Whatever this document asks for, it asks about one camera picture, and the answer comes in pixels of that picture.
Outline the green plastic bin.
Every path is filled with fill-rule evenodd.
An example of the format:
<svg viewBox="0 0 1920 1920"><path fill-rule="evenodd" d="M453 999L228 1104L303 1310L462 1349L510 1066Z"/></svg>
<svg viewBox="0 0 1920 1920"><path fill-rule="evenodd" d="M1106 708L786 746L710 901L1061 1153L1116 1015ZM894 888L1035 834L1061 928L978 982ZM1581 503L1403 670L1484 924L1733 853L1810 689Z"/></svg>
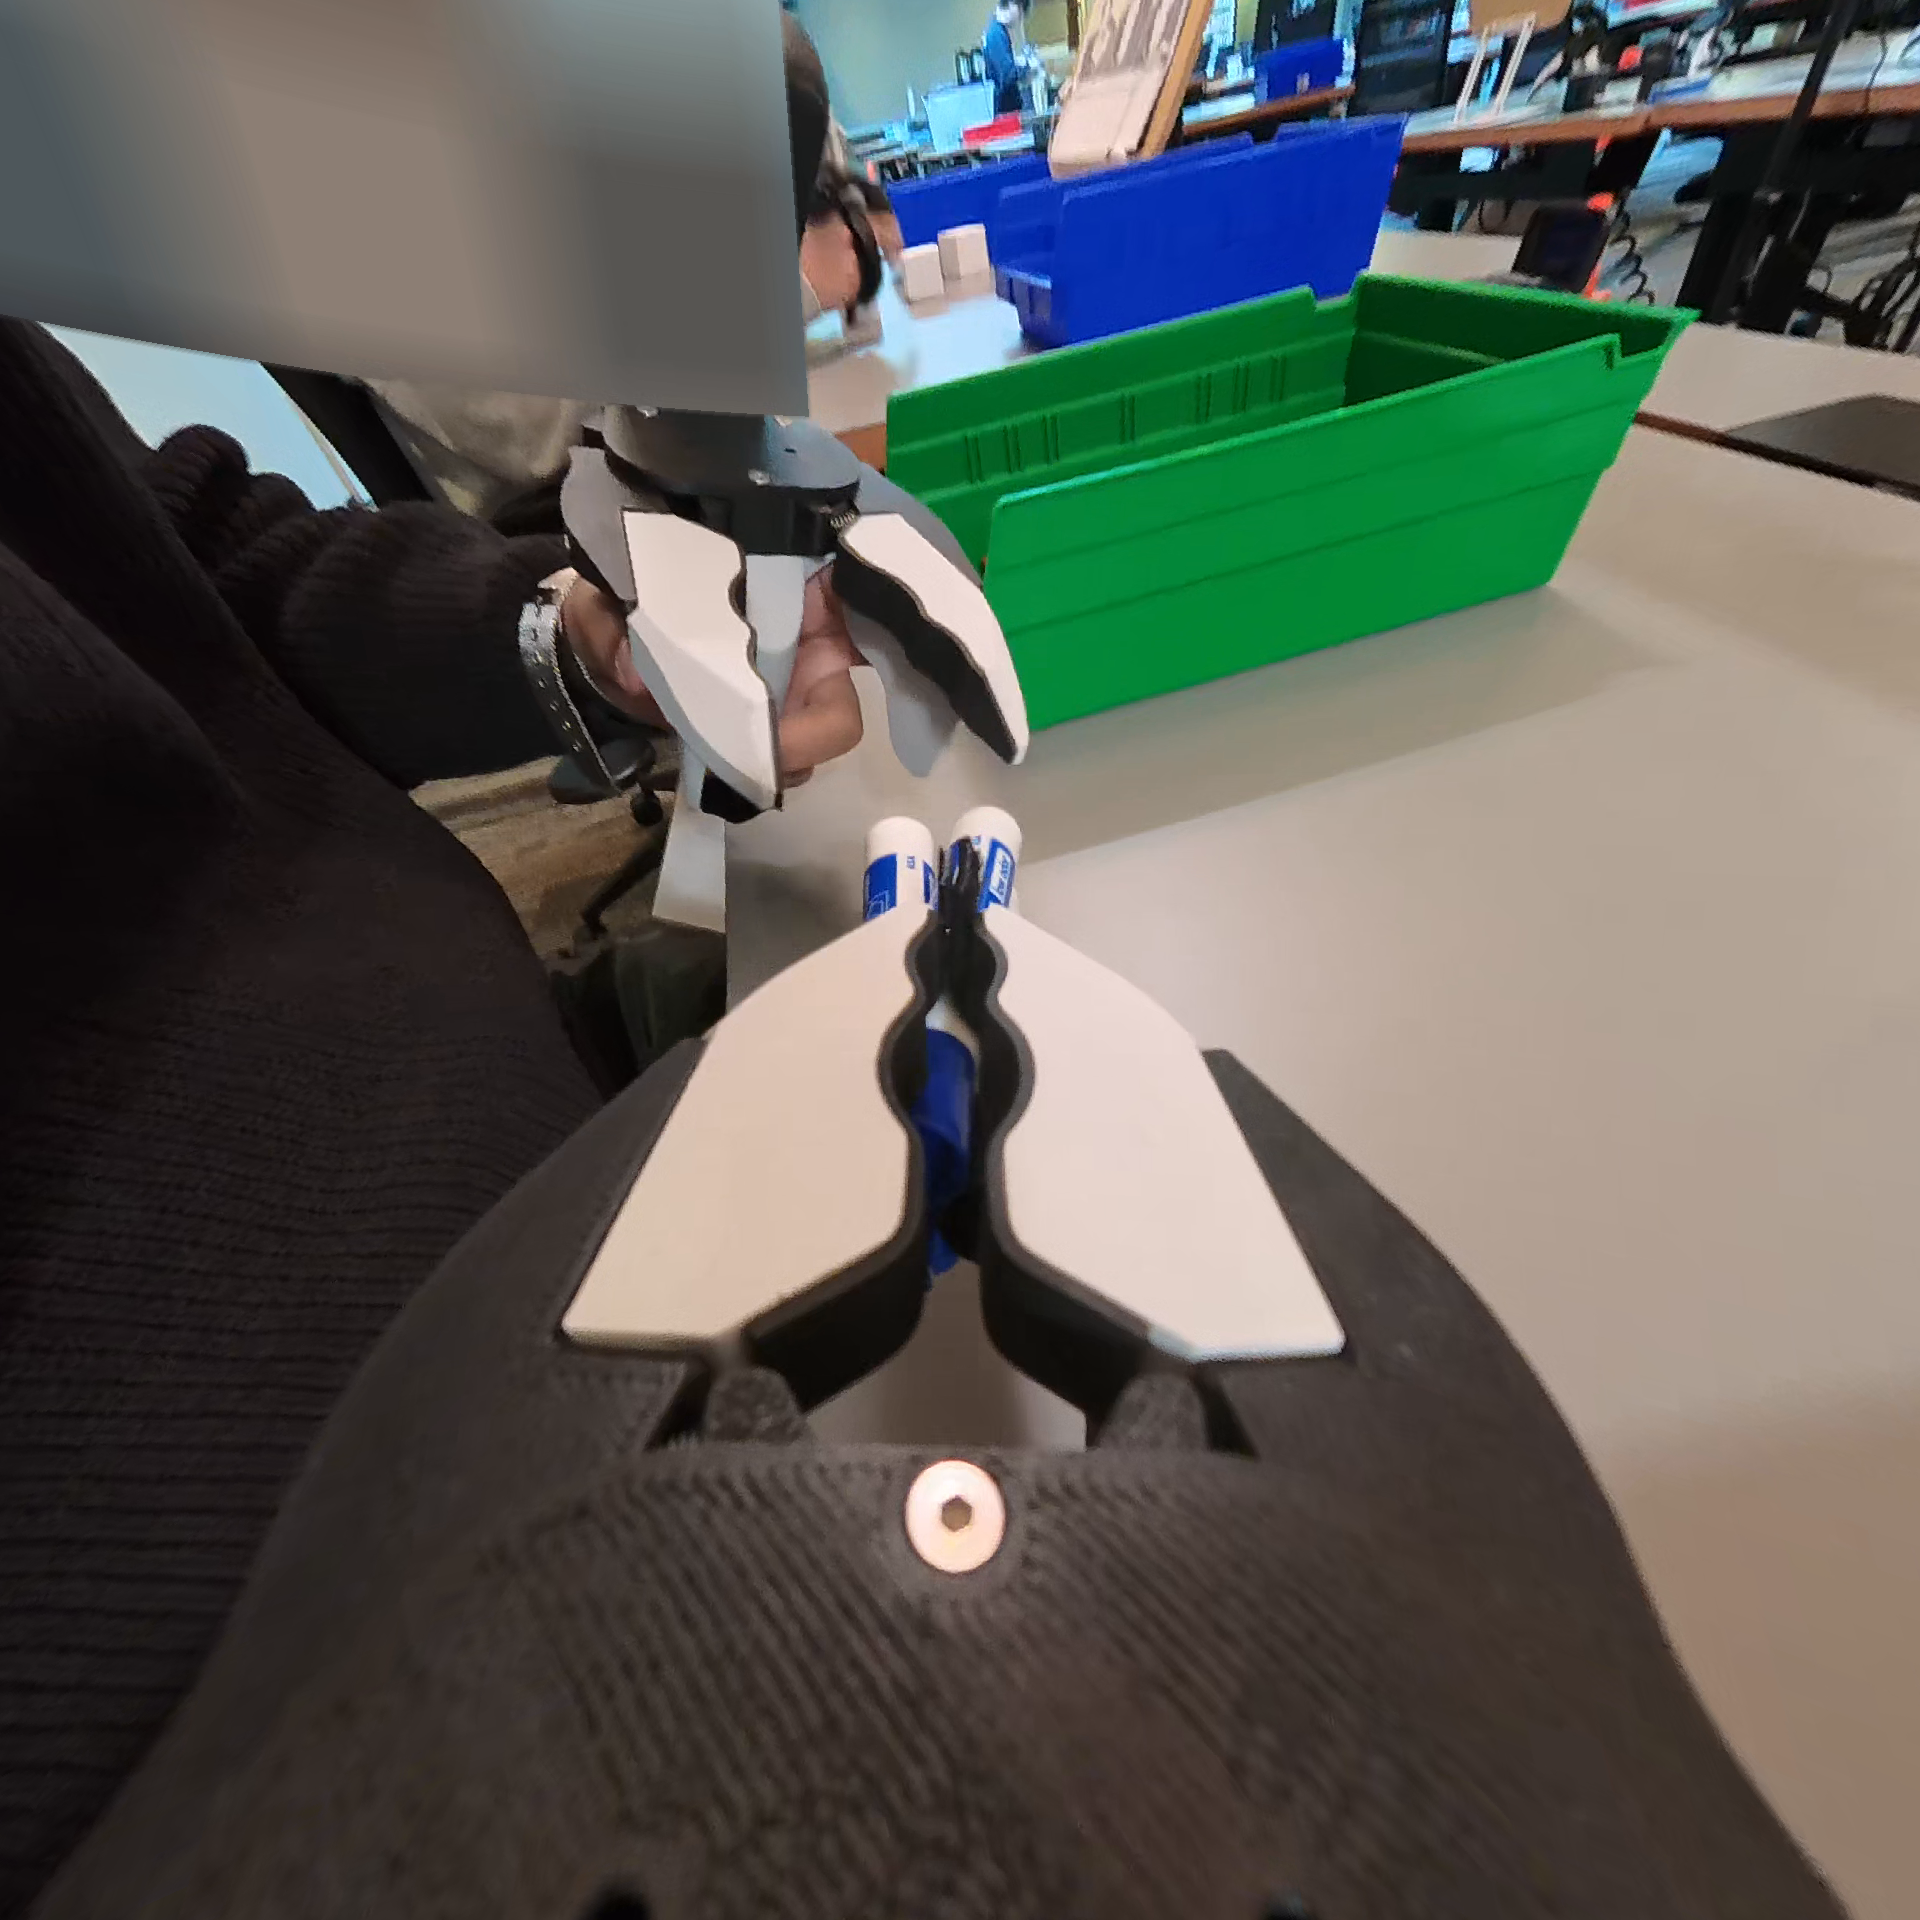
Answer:
<svg viewBox="0 0 1920 1920"><path fill-rule="evenodd" d="M1037 733L1544 586L1693 313L1367 271L900 390Z"/></svg>

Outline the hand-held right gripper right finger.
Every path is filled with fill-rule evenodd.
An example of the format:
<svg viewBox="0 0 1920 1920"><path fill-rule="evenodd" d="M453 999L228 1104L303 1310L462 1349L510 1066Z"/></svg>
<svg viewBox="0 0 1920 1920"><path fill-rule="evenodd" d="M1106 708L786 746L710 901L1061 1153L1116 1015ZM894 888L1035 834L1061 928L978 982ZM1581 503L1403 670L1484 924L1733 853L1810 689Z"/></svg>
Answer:
<svg viewBox="0 0 1920 1920"><path fill-rule="evenodd" d="M1330 1358L1346 1336L1189 1028L1015 910L959 976L982 1274L1124 1351Z"/></svg>

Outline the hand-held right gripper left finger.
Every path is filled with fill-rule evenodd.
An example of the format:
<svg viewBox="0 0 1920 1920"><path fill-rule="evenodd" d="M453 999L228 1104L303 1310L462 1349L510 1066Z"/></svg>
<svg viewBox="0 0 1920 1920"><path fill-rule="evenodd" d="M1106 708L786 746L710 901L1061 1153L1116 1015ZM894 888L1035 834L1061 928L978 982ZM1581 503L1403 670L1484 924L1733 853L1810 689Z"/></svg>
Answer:
<svg viewBox="0 0 1920 1920"><path fill-rule="evenodd" d="M877 1368L927 1288L931 910L767 977L700 1046L560 1318L599 1351Z"/></svg>

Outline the person's left hand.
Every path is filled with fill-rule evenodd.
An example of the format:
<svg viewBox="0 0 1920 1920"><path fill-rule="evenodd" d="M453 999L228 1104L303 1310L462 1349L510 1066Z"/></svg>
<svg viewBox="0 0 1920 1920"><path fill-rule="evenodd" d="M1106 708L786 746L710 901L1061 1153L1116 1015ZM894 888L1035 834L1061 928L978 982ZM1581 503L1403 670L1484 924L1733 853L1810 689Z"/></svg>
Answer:
<svg viewBox="0 0 1920 1920"><path fill-rule="evenodd" d="M664 710L634 662L627 620L612 593L587 578L571 580L560 599L560 629L587 686L615 712L648 729L664 729ZM858 649L822 572L806 578L791 664L778 738L783 781L798 786L819 768L848 756L864 730L853 682Z"/></svg>

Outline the person's left forearm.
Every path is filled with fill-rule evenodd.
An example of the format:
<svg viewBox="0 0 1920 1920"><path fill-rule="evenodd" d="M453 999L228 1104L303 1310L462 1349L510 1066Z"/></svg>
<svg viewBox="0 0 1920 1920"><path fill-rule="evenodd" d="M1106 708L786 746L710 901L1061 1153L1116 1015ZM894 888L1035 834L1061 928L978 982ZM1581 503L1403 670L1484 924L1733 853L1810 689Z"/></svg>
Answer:
<svg viewBox="0 0 1920 1920"><path fill-rule="evenodd" d="M208 424L174 431L139 476L302 708L394 783L557 752L519 623L563 569L560 538L434 503L323 511Z"/></svg>

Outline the long grey table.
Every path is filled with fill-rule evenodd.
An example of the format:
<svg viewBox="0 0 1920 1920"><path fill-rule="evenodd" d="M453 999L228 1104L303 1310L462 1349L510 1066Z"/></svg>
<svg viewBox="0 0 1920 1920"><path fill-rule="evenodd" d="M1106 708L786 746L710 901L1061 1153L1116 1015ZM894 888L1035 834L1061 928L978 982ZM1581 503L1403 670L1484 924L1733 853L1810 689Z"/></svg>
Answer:
<svg viewBox="0 0 1920 1920"><path fill-rule="evenodd" d="M1420 112L1387 205L1439 229L1486 200L1624 199L1662 137L1716 140L1677 302L1708 322L1782 333L1839 217L1861 200L1911 200L1917 186L1915 31L1845 39L1816 84L1813 62L1744 64L1636 104L1463 121Z"/></svg>

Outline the dark desk panel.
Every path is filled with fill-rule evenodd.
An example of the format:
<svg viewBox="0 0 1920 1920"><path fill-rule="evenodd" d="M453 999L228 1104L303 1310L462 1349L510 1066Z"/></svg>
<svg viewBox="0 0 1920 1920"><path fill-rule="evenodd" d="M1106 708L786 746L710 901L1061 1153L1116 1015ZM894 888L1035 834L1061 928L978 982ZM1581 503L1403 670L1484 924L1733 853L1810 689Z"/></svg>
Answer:
<svg viewBox="0 0 1920 1920"><path fill-rule="evenodd" d="M1917 400L1868 393L1725 428L1748 456L1917 501Z"/></svg>

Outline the blue dry-erase marker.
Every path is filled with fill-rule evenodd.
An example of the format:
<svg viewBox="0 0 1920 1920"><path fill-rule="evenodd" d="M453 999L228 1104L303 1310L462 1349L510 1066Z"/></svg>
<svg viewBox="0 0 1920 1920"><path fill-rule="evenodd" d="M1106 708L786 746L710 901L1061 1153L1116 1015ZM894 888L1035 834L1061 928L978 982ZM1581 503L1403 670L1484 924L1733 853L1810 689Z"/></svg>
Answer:
<svg viewBox="0 0 1920 1920"><path fill-rule="evenodd" d="M1015 910L1022 850L1023 830L1005 807L970 807L948 834L943 903L973 911Z"/></svg>
<svg viewBox="0 0 1920 1920"><path fill-rule="evenodd" d="M864 850L862 918L876 921L915 904L936 906L942 878L943 855L924 823L904 815L876 823ZM908 1105L925 1157L933 1280L957 1264L947 1218L970 1192L973 1097L975 1045L948 999L936 999L925 1018L924 1085Z"/></svg>

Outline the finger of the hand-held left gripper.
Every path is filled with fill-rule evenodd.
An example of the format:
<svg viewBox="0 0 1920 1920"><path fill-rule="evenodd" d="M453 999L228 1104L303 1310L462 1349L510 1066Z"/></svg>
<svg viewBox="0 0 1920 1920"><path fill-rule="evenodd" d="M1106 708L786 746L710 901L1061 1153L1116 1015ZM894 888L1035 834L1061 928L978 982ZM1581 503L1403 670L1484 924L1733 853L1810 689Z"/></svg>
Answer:
<svg viewBox="0 0 1920 1920"><path fill-rule="evenodd" d="M1023 686L970 564L903 514L846 514L834 522L832 591L911 777L927 777L957 730L1000 764L1023 760Z"/></svg>
<svg viewBox="0 0 1920 1920"><path fill-rule="evenodd" d="M630 569L630 654L684 749L733 798L733 810L783 796L779 710L799 640L803 558L746 554L670 511L621 511Z"/></svg>

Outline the blue plastic bin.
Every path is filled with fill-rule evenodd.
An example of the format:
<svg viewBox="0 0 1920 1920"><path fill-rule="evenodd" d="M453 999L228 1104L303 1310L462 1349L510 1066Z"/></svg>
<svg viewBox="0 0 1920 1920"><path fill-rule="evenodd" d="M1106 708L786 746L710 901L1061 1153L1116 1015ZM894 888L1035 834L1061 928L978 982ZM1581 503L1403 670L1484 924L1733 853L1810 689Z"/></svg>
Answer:
<svg viewBox="0 0 1920 1920"><path fill-rule="evenodd" d="M1296 287L1344 297L1374 255L1403 127L1296 124L1010 186L988 220L996 294L1042 350Z"/></svg>
<svg viewBox="0 0 1920 1920"><path fill-rule="evenodd" d="M884 186L903 246L931 246L940 233L956 225L984 224L996 220L1000 194L1020 184L1050 177L1050 162L1042 153L982 160L942 168L925 176L903 177Z"/></svg>

